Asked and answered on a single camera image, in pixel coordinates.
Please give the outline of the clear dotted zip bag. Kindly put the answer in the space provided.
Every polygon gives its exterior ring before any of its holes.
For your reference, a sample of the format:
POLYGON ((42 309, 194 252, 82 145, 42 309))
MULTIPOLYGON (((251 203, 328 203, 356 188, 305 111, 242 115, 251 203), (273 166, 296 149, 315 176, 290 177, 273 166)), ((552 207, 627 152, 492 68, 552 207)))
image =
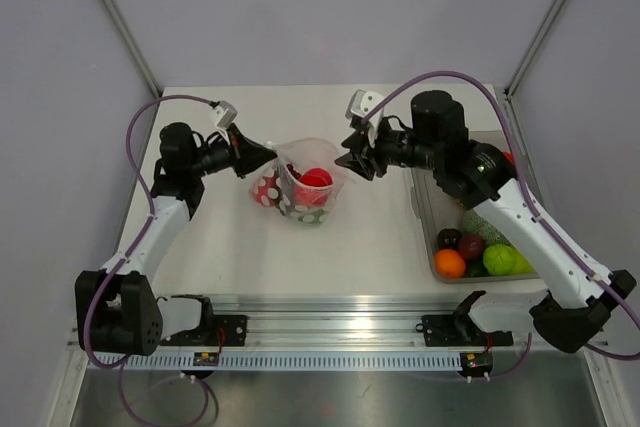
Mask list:
POLYGON ((277 145, 275 152, 249 189, 252 200, 291 221, 324 224, 347 180, 335 164, 337 148, 321 138, 303 138, 277 145))

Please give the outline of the small red tomato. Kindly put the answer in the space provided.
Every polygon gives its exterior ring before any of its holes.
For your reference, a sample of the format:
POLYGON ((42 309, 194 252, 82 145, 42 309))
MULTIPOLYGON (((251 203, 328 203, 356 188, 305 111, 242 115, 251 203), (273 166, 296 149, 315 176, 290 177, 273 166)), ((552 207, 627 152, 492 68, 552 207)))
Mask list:
POLYGON ((294 187, 293 196, 296 205, 308 208, 324 207, 332 194, 332 188, 318 188, 309 186, 294 187))

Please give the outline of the green bell pepper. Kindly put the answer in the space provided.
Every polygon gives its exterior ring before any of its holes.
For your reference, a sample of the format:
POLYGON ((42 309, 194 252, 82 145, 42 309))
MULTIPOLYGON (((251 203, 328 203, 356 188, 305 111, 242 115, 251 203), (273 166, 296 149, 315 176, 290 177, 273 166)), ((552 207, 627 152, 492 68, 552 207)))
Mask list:
POLYGON ((320 226, 323 225, 329 216, 329 212, 325 209, 319 208, 316 210, 307 211, 294 211, 291 213, 290 218, 300 224, 307 226, 320 226))

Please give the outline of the dark grape bunch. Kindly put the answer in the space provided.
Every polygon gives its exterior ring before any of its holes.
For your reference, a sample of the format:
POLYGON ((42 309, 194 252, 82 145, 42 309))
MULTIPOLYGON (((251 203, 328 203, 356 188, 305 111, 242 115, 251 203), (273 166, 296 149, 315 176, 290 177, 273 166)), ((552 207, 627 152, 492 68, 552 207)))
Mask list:
POLYGON ((300 178, 301 178, 301 174, 300 174, 300 173, 295 169, 295 167, 294 167, 294 165, 293 165, 293 164, 291 164, 291 163, 287 163, 287 164, 285 165, 285 167, 286 167, 286 171, 288 172, 288 175, 289 175, 292 179, 294 179, 294 180, 296 180, 296 181, 299 181, 299 180, 300 180, 300 178))

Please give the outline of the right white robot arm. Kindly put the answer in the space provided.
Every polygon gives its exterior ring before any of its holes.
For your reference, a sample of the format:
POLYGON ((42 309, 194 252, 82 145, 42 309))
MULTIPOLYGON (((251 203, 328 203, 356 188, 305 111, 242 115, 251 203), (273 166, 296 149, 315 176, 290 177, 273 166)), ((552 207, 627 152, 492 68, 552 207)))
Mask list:
POLYGON ((375 112, 379 94, 358 90, 346 117, 353 130, 337 165, 373 180, 388 167, 431 171, 436 185, 496 227, 545 284, 528 294, 469 294, 451 317, 456 336, 476 343, 494 332, 537 333, 565 353, 585 347, 637 285, 626 270, 590 257, 534 199, 501 149, 470 139, 463 106, 441 90, 410 102, 412 124, 395 130, 375 112))

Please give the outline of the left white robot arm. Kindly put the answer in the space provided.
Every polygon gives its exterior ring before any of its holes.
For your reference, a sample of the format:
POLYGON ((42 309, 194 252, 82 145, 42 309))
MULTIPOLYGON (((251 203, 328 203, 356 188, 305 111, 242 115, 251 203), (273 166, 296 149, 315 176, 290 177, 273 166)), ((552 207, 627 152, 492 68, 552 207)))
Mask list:
POLYGON ((183 334, 195 345, 215 335, 209 301, 192 294, 158 297, 151 283, 171 245, 198 209, 205 176, 230 169, 239 178, 275 159, 274 150, 245 137, 236 125, 205 140, 182 122, 164 127, 153 185, 144 192, 150 213, 126 249, 75 282, 81 347, 99 367, 100 352, 149 356, 183 334))

